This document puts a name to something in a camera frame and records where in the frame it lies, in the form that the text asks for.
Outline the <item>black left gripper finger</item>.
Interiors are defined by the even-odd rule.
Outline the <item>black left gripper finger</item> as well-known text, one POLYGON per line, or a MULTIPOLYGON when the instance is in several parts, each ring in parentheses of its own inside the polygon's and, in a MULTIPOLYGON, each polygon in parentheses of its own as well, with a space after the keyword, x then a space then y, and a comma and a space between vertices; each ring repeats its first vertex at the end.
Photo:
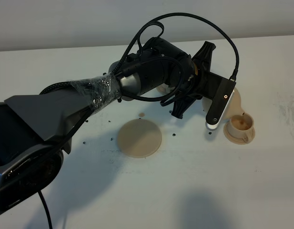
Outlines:
POLYGON ((212 53, 215 48, 215 44, 205 41, 200 50, 192 57, 192 61, 198 68, 209 72, 211 69, 212 53))
POLYGON ((182 119, 183 118, 183 113, 196 101, 200 100, 201 96, 200 95, 186 95, 183 98, 180 98, 176 100, 173 103, 173 109, 171 115, 178 118, 182 119))

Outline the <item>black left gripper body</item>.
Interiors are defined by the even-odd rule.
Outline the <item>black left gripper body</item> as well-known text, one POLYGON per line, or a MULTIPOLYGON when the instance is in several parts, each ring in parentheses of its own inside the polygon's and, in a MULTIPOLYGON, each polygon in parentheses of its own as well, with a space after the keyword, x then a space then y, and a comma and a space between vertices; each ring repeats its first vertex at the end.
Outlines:
POLYGON ((119 63, 122 99, 142 100, 143 94, 161 84, 175 87, 177 99, 199 95, 206 71, 198 68, 192 57, 160 37, 150 38, 119 63))

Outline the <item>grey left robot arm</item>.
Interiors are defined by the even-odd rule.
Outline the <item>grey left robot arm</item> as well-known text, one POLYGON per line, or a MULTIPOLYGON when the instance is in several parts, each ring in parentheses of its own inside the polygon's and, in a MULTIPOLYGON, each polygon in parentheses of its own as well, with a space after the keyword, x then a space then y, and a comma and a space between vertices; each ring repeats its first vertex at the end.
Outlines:
POLYGON ((151 38, 103 76, 56 83, 38 95, 16 95, 0 103, 0 215, 55 179, 74 134, 111 102, 161 84, 171 86, 172 95, 198 94, 201 87, 195 84, 210 69, 214 49, 205 42, 190 56, 164 39, 151 38))

